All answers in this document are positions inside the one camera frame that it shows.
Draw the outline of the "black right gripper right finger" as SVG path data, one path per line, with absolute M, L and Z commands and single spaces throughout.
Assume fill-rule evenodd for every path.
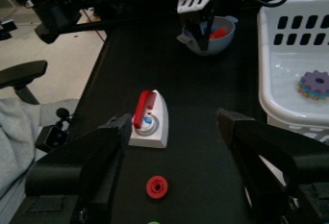
M 329 224 L 329 146 L 220 109 L 218 129 L 258 224 Z

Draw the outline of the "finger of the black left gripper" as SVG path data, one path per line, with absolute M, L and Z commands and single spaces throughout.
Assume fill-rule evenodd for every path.
M 207 17 L 207 20 L 204 22 L 205 22 L 205 29 L 204 29 L 201 37 L 199 39 L 199 47 L 200 47 L 200 50 L 207 51 L 208 50 L 210 33 L 211 33 L 212 23 L 214 23 L 214 15 L 212 14 Z
M 188 13 L 183 17 L 183 25 L 185 30 L 192 34 L 195 39 L 200 38 L 199 16 Z

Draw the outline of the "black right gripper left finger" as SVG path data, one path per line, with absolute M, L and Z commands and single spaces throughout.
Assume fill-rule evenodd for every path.
M 112 118 L 33 164 L 24 224 L 108 224 L 131 115 Z

